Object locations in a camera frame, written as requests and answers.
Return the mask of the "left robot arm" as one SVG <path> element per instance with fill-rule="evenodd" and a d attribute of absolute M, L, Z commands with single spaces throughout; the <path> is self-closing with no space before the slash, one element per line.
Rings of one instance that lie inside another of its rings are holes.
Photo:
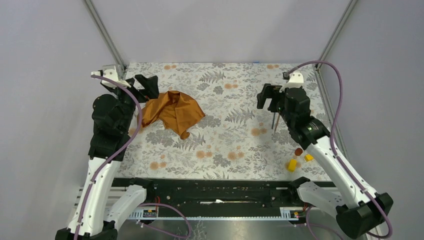
<path fill-rule="evenodd" d="M 57 240 L 115 240 L 118 230 L 138 204 L 148 206 L 155 200 L 155 192 L 143 186 L 137 178 L 110 209 L 106 203 L 127 146 L 136 134 L 129 135 L 135 111 L 141 103 L 159 96 L 158 77 L 133 78 L 114 81 L 101 74 L 92 74 L 110 93 L 97 97 L 93 104 L 93 136 L 88 152 L 88 170 L 75 214 L 67 227 L 56 232 Z"/>

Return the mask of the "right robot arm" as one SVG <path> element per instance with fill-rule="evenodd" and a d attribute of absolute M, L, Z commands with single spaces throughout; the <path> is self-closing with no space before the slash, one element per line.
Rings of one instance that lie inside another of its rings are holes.
<path fill-rule="evenodd" d="M 256 97 L 258 109 L 271 100 L 268 111 L 282 117 L 291 138 L 319 163 L 339 191 L 336 195 L 301 177 L 286 193 L 291 205 L 306 202 L 319 208 L 335 218 L 339 228 L 352 239 L 387 221 L 393 199 L 388 193 L 378 193 L 354 170 L 326 126 L 311 115 L 310 98 L 302 87 L 266 83 Z"/>

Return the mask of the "orange cloth napkin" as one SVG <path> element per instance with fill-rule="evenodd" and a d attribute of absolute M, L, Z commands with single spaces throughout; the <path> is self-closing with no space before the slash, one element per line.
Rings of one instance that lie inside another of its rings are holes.
<path fill-rule="evenodd" d="M 198 102 L 190 95 L 170 90 L 150 99 L 137 118 L 141 119 L 143 128 L 160 120 L 165 129 L 173 130 L 180 139 L 185 140 L 190 136 L 188 129 L 205 116 Z"/>

